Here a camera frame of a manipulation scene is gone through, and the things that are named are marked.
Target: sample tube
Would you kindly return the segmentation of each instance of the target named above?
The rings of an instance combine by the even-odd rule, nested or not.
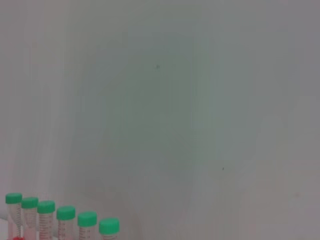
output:
[[[120,230],[118,218],[104,218],[99,222],[101,240],[116,240]]]
[[[58,240],[74,239],[74,218],[76,209],[74,206],[61,206],[56,210],[58,220]]]
[[[47,200],[38,203],[39,240],[52,240],[55,210],[56,205],[54,201]]]
[[[37,232],[37,197],[25,197],[22,199],[21,207],[23,209],[23,237],[24,240],[36,240]]]
[[[79,240],[95,240],[97,213],[85,211],[78,215]]]
[[[21,201],[22,194],[18,192],[5,195],[8,212],[8,239],[21,238]]]

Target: wall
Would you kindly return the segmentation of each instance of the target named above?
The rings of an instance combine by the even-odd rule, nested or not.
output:
[[[2,1],[1,195],[122,239],[316,239],[319,5]]]

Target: green screw cap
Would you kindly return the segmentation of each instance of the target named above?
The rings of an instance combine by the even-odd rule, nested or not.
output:
[[[102,235],[117,234],[120,230],[118,218],[104,218],[99,222],[99,233]]]
[[[61,206],[56,210],[56,219],[66,221],[76,217],[76,208],[74,206]]]
[[[38,203],[38,214],[51,214],[56,210],[56,204],[54,201],[41,201]]]
[[[19,192],[12,192],[5,195],[6,204],[18,204],[22,201],[22,194]]]
[[[95,211],[85,211],[78,215],[79,227],[92,227],[97,224],[97,213]]]
[[[25,197],[22,199],[21,207],[23,209],[34,209],[38,206],[39,199],[37,197]]]

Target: test tube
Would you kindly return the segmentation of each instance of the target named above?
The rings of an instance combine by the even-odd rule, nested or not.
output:
[[[52,240],[55,210],[56,205],[54,201],[47,200],[38,203],[39,240]]]
[[[79,240],[95,240],[97,213],[85,211],[78,215]]]
[[[21,238],[21,201],[22,194],[18,192],[5,195],[8,212],[8,239]]]
[[[58,240],[74,239],[74,218],[76,209],[74,206],[61,206],[56,210],[58,220]]]
[[[101,240],[116,240],[120,230],[118,218],[104,218],[99,222]]]
[[[37,232],[37,197],[25,197],[22,199],[21,207],[23,211],[23,237],[24,240],[36,240]]]

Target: white backdrop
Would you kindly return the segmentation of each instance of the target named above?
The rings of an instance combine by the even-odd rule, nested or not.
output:
[[[319,9],[1,1],[0,217],[21,191],[125,240],[318,239]]]

